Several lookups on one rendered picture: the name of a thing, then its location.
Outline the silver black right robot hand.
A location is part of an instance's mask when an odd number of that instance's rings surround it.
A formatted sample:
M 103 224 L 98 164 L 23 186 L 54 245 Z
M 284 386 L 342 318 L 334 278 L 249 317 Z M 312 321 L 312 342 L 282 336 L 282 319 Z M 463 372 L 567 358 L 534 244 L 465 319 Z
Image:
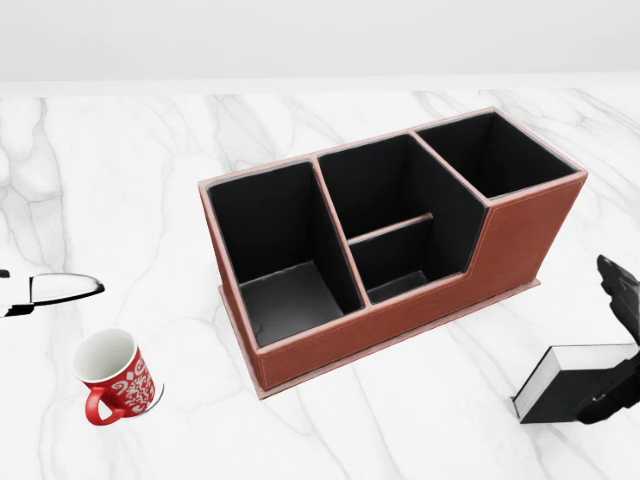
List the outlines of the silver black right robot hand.
M 604 255 L 598 256 L 597 268 L 602 276 L 601 286 L 611 297 L 611 310 L 639 349 L 609 370 L 579 404 L 576 419 L 587 425 L 640 402 L 640 282 Z

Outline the black book with white pages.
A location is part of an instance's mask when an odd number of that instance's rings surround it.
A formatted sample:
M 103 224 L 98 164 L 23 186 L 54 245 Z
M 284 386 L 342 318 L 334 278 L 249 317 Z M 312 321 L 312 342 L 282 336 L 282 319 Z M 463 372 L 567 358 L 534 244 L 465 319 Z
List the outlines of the black book with white pages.
M 513 399 L 520 422 L 574 421 L 597 382 L 637 352 L 634 343 L 549 347 Z

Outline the red-brown desk caddy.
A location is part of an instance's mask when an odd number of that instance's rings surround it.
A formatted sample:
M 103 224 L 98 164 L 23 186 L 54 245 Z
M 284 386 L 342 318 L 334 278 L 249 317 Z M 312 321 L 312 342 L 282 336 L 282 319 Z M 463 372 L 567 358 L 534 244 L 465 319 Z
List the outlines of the red-brown desk caddy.
M 487 108 L 201 181 L 257 395 L 533 287 L 586 179 Z

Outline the red white patterned mug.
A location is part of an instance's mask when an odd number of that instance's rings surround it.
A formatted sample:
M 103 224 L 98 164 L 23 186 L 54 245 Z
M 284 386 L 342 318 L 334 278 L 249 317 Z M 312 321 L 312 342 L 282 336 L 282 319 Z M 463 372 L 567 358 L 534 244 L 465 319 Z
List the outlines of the red white patterned mug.
M 90 390 L 87 420 L 96 426 L 135 417 L 153 408 L 164 386 L 156 384 L 134 337 L 107 328 L 84 339 L 73 361 L 73 373 Z

